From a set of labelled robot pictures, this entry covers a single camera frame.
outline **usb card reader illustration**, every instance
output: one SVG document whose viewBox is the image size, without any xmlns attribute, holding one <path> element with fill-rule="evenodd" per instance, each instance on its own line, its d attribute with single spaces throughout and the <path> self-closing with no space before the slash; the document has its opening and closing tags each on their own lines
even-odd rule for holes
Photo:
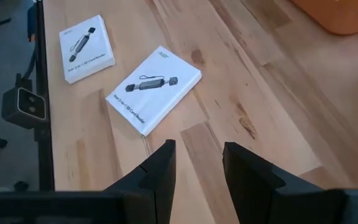
<svg viewBox="0 0 358 224">
<path fill-rule="evenodd" d="M 163 76 L 147 77 L 145 75 L 142 75 L 139 77 L 140 80 L 145 80 L 145 79 L 150 79 L 150 78 L 160 78 L 160 79 L 142 82 L 141 84 L 138 84 L 138 85 L 130 84 L 125 87 L 125 91 L 131 92 L 134 90 L 148 90 L 151 88 L 160 88 L 160 87 L 164 86 L 165 84 L 169 84 L 170 86 L 178 84 L 177 77 L 172 77 L 169 80 L 165 80 L 165 77 L 163 77 Z"/>
<path fill-rule="evenodd" d="M 82 48 L 84 48 L 85 44 L 88 42 L 88 40 L 90 39 L 90 35 L 94 33 L 94 31 L 96 30 L 96 28 L 91 27 L 88 30 L 88 34 L 84 35 L 82 38 L 80 38 L 77 43 L 71 47 L 70 51 L 72 52 L 75 49 L 75 52 L 73 53 L 73 55 L 70 57 L 69 61 L 70 62 L 74 62 L 74 60 L 77 58 L 78 53 L 80 53 L 82 51 Z"/>
</svg>

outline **white product box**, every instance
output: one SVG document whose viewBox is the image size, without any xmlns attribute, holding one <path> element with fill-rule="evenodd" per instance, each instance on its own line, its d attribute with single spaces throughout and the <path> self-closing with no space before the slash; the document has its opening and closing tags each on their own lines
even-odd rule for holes
<svg viewBox="0 0 358 224">
<path fill-rule="evenodd" d="M 65 80 L 70 84 L 116 64 L 100 15 L 61 31 L 59 36 Z"/>
<path fill-rule="evenodd" d="M 197 68 L 159 47 L 106 100 L 146 136 L 200 79 Z"/>
</svg>

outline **light wood grain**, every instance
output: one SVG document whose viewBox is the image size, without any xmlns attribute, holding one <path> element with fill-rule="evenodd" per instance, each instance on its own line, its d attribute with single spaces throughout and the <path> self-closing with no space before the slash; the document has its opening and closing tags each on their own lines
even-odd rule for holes
<svg viewBox="0 0 358 224">
<path fill-rule="evenodd" d="M 103 189 L 165 139 L 177 140 L 172 223 L 237 222 L 225 141 L 323 187 L 358 187 L 358 35 L 327 34 L 286 0 L 43 4 L 57 190 Z M 58 33 L 97 14 L 117 64 L 69 85 Z M 103 99 L 159 45 L 203 78 L 143 138 Z"/>
</svg>

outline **gray carpet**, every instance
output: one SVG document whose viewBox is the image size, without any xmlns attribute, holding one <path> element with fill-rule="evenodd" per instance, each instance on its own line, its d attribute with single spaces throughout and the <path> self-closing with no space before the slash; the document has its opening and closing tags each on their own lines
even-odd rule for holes
<svg viewBox="0 0 358 224">
<path fill-rule="evenodd" d="M 8 123 L 1 118 L 2 94 L 14 87 L 16 73 L 23 74 L 29 64 L 34 43 L 27 41 L 27 10 L 32 0 L 0 0 L 0 138 L 8 140 L 0 150 L 0 187 L 22 180 L 31 190 L 39 189 L 38 152 L 33 130 Z"/>
</svg>

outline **orange container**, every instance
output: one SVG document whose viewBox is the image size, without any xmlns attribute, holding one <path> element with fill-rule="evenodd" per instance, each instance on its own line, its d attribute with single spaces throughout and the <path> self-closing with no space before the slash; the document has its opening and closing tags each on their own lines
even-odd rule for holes
<svg viewBox="0 0 358 224">
<path fill-rule="evenodd" d="M 358 0 L 292 0 L 328 31 L 358 32 Z"/>
</svg>

